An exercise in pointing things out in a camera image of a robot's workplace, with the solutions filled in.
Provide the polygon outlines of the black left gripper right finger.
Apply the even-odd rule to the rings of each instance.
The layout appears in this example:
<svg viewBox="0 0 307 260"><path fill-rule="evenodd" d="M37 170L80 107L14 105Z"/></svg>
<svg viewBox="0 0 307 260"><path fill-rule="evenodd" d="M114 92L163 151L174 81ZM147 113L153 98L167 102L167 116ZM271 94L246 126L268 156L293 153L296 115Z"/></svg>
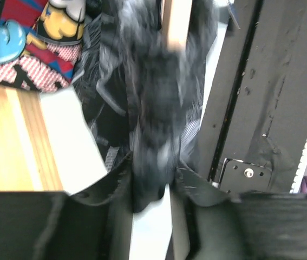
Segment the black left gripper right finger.
<svg viewBox="0 0 307 260"><path fill-rule="evenodd" d="M216 189L181 162L174 180L175 259L307 259L307 194Z"/></svg>

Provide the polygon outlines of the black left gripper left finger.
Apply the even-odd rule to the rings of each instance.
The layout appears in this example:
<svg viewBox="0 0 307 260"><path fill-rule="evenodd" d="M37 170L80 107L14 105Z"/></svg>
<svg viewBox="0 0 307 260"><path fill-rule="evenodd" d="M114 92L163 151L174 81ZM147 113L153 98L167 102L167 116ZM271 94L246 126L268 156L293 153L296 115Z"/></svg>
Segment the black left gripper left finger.
<svg viewBox="0 0 307 260"><path fill-rule="evenodd" d="M132 157L75 194L0 192L0 259L128 259Z"/></svg>

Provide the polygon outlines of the dark leaf-print shorts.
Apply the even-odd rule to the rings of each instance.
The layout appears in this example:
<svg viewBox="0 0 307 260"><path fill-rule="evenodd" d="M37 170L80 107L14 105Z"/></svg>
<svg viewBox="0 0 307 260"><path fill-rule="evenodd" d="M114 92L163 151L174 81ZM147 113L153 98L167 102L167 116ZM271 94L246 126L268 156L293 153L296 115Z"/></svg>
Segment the dark leaf-print shorts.
<svg viewBox="0 0 307 260"><path fill-rule="evenodd" d="M160 1L86 1L72 84L108 170L132 153L133 211L161 199L179 162L198 167L213 1L193 1L185 48L170 50Z"/></svg>

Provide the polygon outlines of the beige wooden hanger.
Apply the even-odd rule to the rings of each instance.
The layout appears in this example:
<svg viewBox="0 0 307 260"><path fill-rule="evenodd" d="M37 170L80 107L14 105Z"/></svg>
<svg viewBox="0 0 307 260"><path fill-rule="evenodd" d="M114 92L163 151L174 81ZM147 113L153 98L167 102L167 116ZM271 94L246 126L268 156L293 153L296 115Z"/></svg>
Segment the beige wooden hanger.
<svg viewBox="0 0 307 260"><path fill-rule="evenodd" d="M192 0L162 1L162 34L169 50L186 46Z"/></svg>

